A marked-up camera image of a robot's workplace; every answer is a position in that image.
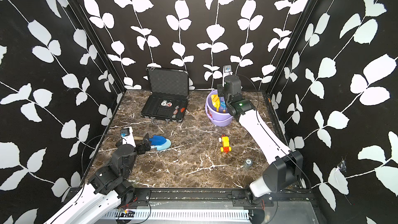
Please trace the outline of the blue toy rake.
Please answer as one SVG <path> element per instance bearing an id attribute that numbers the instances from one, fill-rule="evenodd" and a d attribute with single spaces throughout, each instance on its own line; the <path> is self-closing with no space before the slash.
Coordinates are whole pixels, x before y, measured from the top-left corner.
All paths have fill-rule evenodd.
<path id="1" fill-rule="evenodd" d="M 220 100 L 219 112 L 220 113 L 228 113 L 228 109 L 227 109 L 226 103 L 224 101 L 224 98 L 221 97 L 219 100 Z"/>

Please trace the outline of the yellow toy shovel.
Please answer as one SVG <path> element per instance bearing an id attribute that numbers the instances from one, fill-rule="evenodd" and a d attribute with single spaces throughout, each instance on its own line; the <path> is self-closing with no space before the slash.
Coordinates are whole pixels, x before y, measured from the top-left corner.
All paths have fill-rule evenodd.
<path id="1" fill-rule="evenodd" d="M 221 107 L 221 101 L 217 94 L 211 95 L 211 103 L 212 103 L 213 107 L 216 109 L 216 111 L 219 112 L 219 109 Z"/>

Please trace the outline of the light blue toy shovel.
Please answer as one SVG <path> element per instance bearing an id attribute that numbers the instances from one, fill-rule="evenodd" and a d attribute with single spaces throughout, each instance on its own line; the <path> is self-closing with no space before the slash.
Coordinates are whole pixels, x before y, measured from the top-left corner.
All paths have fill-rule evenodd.
<path id="1" fill-rule="evenodd" d="M 152 142 L 152 145 L 156 148 L 157 151 L 163 151 L 170 148 L 171 141 L 164 137 L 160 137 L 156 138 L 155 141 Z"/>

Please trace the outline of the purple plastic bucket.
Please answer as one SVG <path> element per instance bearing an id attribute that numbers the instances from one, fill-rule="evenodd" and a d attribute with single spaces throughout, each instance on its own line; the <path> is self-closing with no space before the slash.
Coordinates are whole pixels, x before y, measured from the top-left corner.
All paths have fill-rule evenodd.
<path id="1" fill-rule="evenodd" d="M 205 112 L 207 117 L 214 125 L 218 127 L 225 127 L 232 122 L 233 116 L 231 116 L 228 113 L 228 111 L 226 111 L 225 113 L 223 111 L 218 112 L 217 108 L 213 106 L 211 96 L 217 94 L 218 94 L 217 90 L 213 90 L 209 93 L 209 95 L 206 98 Z"/>

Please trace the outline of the blue trowel wooden handle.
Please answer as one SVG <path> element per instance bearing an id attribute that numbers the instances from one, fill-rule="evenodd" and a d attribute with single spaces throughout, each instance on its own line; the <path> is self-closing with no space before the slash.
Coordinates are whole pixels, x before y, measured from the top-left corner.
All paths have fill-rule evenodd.
<path id="1" fill-rule="evenodd" d="M 154 135 L 151 138 L 145 138 L 145 137 L 140 137 L 140 136 L 135 136 L 134 137 L 135 141 L 142 141 L 142 140 L 148 140 L 150 145 L 152 146 L 162 146 L 165 145 L 167 143 L 167 139 L 163 136 L 157 136 Z"/>

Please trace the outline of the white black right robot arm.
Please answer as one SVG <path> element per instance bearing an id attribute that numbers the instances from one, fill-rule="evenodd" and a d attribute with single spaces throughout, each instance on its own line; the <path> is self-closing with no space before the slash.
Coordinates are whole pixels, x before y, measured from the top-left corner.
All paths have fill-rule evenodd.
<path id="1" fill-rule="evenodd" d="M 262 176 L 249 184 L 249 195 L 261 198 L 296 183 L 302 175 L 302 154 L 284 144 L 266 125 L 252 102 L 243 97 L 240 78 L 225 76 L 217 90 L 226 102 L 228 113 L 253 137 L 268 163 Z"/>

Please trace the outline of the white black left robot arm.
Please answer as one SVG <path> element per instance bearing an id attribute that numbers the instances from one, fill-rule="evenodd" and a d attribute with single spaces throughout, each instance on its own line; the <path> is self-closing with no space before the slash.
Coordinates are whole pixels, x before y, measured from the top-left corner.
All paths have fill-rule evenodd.
<path id="1" fill-rule="evenodd" d="M 149 135 L 132 145 L 132 135 L 122 135 L 123 142 L 106 165 L 98 169 L 47 224 L 94 224 L 110 210 L 139 201 L 141 197 L 127 180 L 138 155 L 151 149 Z"/>

